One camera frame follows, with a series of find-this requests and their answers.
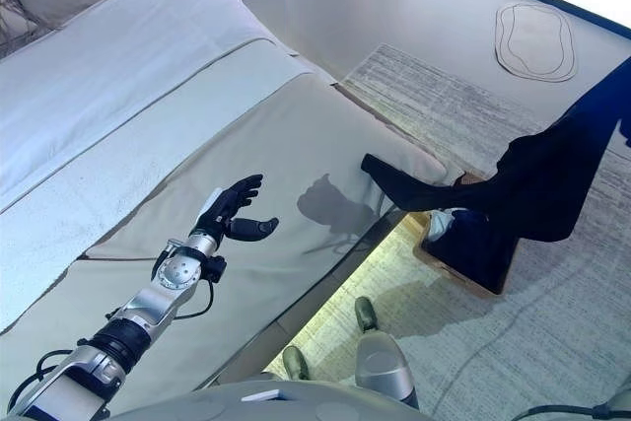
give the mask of gray rug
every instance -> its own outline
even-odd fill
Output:
[[[512,138],[542,126],[388,46],[343,84],[486,174]],[[366,295],[408,358],[421,410],[437,420],[510,420],[537,404],[609,399],[631,373],[630,155],[605,153],[570,239],[522,241],[503,297],[479,299],[423,265],[412,255],[418,236],[399,226],[292,342],[313,377],[352,383],[353,301]],[[283,374],[279,358],[270,369]]]
[[[545,128],[523,107],[387,44],[341,85],[437,156],[482,175],[495,173],[511,140]]]

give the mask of mattress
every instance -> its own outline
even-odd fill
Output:
[[[113,413],[193,389],[313,286],[390,206],[360,170],[372,153],[427,182],[445,168],[314,74],[288,82],[224,128],[159,183],[0,338],[1,399],[49,350],[74,346],[149,281],[167,238],[183,238],[215,187],[263,173],[240,217],[278,217],[267,240],[225,240],[228,261],[210,313],[176,321],[110,404]],[[182,309],[203,308],[200,287]]]
[[[197,147],[312,69],[241,0],[106,0],[1,61],[0,330]]]

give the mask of robotic arm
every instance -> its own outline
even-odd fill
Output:
[[[151,283],[109,315],[109,322],[78,347],[9,411],[9,416],[35,420],[88,421],[108,417],[105,408],[138,363],[174,320],[179,307],[205,279],[218,283],[226,261],[214,256],[223,237],[254,242],[278,226],[234,219],[251,204],[263,176],[242,179],[230,188],[216,189],[182,243],[169,240],[152,271]]]

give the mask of cable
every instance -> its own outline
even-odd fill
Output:
[[[50,372],[52,372],[53,370],[55,370],[57,368],[57,366],[53,366],[53,367],[46,367],[45,369],[43,369],[41,371],[42,375],[48,375]],[[16,390],[13,392],[13,394],[11,395],[11,399],[9,399],[9,405],[7,407],[7,413],[9,413],[9,411],[11,411],[11,409],[16,405],[16,403],[18,402],[18,398],[20,397],[20,395],[22,394],[22,391],[24,391],[24,389],[29,386],[30,384],[32,384],[35,380],[37,380],[39,374],[32,374],[30,377],[28,377],[26,380],[24,380],[20,386],[18,386],[16,388]]]
[[[50,357],[54,357],[55,355],[69,355],[69,354],[72,354],[72,350],[61,349],[61,350],[53,350],[45,354],[43,357],[41,357],[39,359],[39,362],[37,362],[37,367],[35,368],[35,374],[37,375],[37,378],[39,379],[39,381],[41,382],[43,380],[43,376],[45,375],[43,373],[42,366],[46,360],[48,360]]]
[[[174,317],[174,320],[191,319],[193,317],[202,316],[208,313],[208,310],[210,310],[210,307],[213,306],[213,301],[215,300],[215,290],[213,289],[213,284],[210,281],[208,282],[208,288],[210,289],[210,299],[208,300],[208,305],[206,305],[206,308],[204,308],[199,313],[193,313],[192,315],[176,316]]]
[[[519,416],[513,418],[511,421],[520,421],[521,419],[541,413],[583,414],[585,416],[592,416],[593,419],[631,419],[631,411],[611,411],[609,406],[605,403],[599,404],[593,408],[570,406],[567,404],[547,404],[543,406],[535,406],[535,408],[525,411]]]

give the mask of gray floor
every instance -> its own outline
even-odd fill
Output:
[[[494,55],[495,13],[518,0],[245,0],[291,47],[342,79],[380,43],[518,102],[542,121],[571,103],[631,55],[631,40],[568,16],[579,72],[548,84],[507,73]]]

